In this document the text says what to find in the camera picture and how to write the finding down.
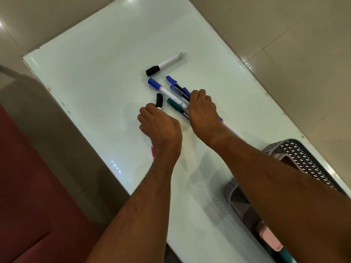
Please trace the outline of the white marker with blue band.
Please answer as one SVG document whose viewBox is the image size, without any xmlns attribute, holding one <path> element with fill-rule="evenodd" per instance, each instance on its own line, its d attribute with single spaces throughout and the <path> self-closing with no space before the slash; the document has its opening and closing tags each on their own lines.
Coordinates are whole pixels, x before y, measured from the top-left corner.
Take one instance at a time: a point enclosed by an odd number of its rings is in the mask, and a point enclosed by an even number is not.
<svg viewBox="0 0 351 263">
<path fill-rule="evenodd" d="M 239 131 L 237 131 L 235 128 L 233 128 L 230 124 L 228 124 L 224 119 L 220 117 L 221 123 L 226 126 L 231 132 L 233 132 L 237 137 L 239 137 L 241 140 L 246 141 L 245 138 L 241 135 Z"/>
</svg>

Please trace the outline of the person's right forearm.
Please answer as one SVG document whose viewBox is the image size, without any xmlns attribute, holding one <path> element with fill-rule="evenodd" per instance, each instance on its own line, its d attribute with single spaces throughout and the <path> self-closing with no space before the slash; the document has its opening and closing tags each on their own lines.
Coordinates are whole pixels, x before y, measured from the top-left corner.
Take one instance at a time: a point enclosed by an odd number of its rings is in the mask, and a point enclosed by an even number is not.
<svg viewBox="0 0 351 263">
<path fill-rule="evenodd" d="M 351 199 L 219 125 L 208 138 L 297 263 L 351 263 Z"/>
</svg>

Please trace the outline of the person's left forearm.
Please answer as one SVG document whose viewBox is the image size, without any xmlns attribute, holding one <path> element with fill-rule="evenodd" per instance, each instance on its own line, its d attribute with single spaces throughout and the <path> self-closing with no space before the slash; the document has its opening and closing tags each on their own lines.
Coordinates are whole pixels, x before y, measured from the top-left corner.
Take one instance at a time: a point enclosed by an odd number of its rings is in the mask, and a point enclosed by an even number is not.
<svg viewBox="0 0 351 263">
<path fill-rule="evenodd" d="M 169 226 L 171 177 L 179 150 L 159 150 L 128 201 L 85 263 L 163 263 Z"/>
</svg>

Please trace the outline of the green pen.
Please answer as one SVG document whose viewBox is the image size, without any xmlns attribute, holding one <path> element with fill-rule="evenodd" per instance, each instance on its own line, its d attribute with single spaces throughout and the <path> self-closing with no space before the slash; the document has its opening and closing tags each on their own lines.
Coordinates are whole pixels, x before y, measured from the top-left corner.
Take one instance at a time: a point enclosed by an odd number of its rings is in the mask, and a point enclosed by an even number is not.
<svg viewBox="0 0 351 263">
<path fill-rule="evenodd" d="M 182 114 L 187 120 L 190 120 L 189 115 L 172 99 L 168 98 L 166 101 L 174 110 Z"/>
</svg>

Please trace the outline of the grey perforated plastic basket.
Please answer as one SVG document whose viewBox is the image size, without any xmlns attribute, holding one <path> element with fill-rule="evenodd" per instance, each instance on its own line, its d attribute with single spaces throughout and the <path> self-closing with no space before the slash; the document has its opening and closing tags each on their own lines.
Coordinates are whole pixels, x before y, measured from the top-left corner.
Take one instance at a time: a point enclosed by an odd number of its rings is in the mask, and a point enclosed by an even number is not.
<svg viewBox="0 0 351 263">
<path fill-rule="evenodd" d="M 300 141 L 290 138 L 275 142 L 265 147 L 263 152 L 294 169 L 309 174 L 315 179 L 322 181 L 324 184 L 347 196 L 345 191 L 334 180 L 329 172 Z M 274 263 L 285 263 L 279 256 L 279 252 L 274 251 L 260 238 L 256 231 L 256 226 L 262 219 L 249 202 L 235 178 L 229 181 L 226 185 L 224 189 L 224 198 L 247 230 L 274 260 Z"/>
</svg>

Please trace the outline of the white marker with blue cap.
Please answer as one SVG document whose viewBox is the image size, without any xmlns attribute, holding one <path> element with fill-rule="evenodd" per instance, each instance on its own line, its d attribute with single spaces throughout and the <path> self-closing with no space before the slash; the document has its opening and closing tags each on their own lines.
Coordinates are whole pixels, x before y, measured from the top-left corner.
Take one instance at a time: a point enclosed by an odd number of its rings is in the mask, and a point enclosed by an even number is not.
<svg viewBox="0 0 351 263">
<path fill-rule="evenodd" d="M 186 102 L 184 102 L 183 100 L 181 100 L 178 97 L 176 97 L 172 92 L 170 92 L 169 90 L 164 88 L 161 84 L 156 82 L 154 79 L 149 78 L 148 79 L 148 84 L 150 86 L 152 86 L 154 89 L 156 89 L 156 90 L 160 91 L 161 93 L 167 95 L 170 99 L 172 99 L 174 102 L 176 102 L 183 109 L 185 109 L 185 110 L 188 109 L 188 105 L 187 105 Z"/>
</svg>

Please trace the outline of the red sofa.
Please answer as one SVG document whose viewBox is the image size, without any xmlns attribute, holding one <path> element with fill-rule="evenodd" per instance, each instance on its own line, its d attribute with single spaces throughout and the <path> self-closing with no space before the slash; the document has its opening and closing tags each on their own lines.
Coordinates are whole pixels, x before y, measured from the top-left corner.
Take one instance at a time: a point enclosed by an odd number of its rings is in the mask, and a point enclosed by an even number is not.
<svg viewBox="0 0 351 263">
<path fill-rule="evenodd" d="M 84 263 L 99 237 L 0 105 L 0 263 Z"/>
</svg>

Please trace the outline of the dark pen with blue cap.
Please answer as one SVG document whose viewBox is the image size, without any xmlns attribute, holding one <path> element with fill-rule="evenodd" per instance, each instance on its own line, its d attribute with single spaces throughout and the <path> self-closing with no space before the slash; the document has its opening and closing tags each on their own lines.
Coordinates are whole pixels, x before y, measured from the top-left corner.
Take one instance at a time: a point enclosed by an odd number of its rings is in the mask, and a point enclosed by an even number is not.
<svg viewBox="0 0 351 263">
<path fill-rule="evenodd" d="M 187 94 L 189 97 L 191 97 L 191 93 L 186 89 L 186 88 L 182 88 L 178 82 L 176 80 L 174 80 L 173 78 L 171 78 L 170 76 L 166 76 L 167 81 L 171 84 L 171 85 L 176 85 L 178 87 L 180 87 L 180 89 Z"/>
</svg>

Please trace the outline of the teal object in basket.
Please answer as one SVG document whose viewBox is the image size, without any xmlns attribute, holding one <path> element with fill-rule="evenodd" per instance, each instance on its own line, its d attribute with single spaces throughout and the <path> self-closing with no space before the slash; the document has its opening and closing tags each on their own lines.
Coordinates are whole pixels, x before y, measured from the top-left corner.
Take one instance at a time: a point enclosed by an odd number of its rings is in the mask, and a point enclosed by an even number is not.
<svg viewBox="0 0 351 263">
<path fill-rule="evenodd" d="M 284 260 L 285 263 L 297 263 L 285 248 L 279 251 L 279 256 Z"/>
</svg>

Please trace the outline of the person's left hand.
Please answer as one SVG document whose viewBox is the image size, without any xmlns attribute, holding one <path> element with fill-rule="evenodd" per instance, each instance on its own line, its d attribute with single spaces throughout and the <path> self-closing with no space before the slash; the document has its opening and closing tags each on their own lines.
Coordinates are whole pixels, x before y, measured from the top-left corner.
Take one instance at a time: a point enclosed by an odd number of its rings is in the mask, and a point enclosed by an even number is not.
<svg viewBox="0 0 351 263">
<path fill-rule="evenodd" d="M 158 133 L 145 134 L 156 150 L 156 158 L 177 162 L 182 150 L 182 130 L 178 120 L 162 110 L 158 112 Z"/>
</svg>

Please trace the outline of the translucent blue pen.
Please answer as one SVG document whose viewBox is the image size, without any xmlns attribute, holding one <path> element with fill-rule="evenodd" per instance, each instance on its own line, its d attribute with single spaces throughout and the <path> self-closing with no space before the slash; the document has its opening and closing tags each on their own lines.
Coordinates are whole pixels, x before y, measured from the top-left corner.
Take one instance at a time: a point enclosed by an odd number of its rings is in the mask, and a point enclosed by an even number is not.
<svg viewBox="0 0 351 263">
<path fill-rule="evenodd" d="M 172 90 L 173 92 L 175 92 L 178 96 L 180 96 L 180 97 L 184 98 L 186 101 L 190 102 L 190 97 L 189 97 L 187 94 L 185 94 L 185 93 L 180 89 L 180 87 L 178 87 L 178 86 L 176 86 L 176 85 L 171 85 L 170 88 L 171 88 L 171 90 Z"/>
</svg>

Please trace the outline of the white marker with black cap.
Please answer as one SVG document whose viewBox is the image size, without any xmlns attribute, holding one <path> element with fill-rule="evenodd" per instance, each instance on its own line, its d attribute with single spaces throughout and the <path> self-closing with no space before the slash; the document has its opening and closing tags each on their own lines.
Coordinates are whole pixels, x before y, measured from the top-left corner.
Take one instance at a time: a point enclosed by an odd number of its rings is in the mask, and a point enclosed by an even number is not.
<svg viewBox="0 0 351 263">
<path fill-rule="evenodd" d="M 158 65 L 155 65 L 145 71 L 146 75 L 148 77 L 151 77 L 152 75 L 155 75 L 159 71 L 165 69 L 166 67 L 176 63 L 177 61 L 181 60 L 184 58 L 186 55 L 186 52 L 179 52 L 178 54 L 166 59 L 165 61 L 161 62 Z"/>
</svg>

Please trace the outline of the pink eraser block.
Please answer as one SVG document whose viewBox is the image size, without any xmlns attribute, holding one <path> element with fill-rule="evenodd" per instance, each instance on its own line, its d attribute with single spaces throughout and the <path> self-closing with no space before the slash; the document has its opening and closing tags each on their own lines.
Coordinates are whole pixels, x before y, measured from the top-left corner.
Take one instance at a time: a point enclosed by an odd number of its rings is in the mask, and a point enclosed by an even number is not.
<svg viewBox="0 0 351 263">
<path fill-rule="evenodd" d="M 263 220 L 257 224 L 256 231 L 260 238 L 274 251 L 280 252 L 283 249 L 282 243 L 275 237 Z"/>
</svg>

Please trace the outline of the person's right hand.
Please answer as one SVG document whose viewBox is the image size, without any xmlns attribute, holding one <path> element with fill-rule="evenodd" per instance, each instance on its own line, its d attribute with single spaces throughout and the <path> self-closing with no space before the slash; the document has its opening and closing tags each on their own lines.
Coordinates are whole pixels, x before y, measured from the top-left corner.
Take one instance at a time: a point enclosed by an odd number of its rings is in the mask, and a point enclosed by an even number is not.
<svg viewBox="0 0 351 263">
<path fill-rule="evenodd" d="M 190 124 L 195 135 L 210 148 L 214 148 L 231 132 L 221 123 L 216 105 L 189 107 Z"/>
</svg>

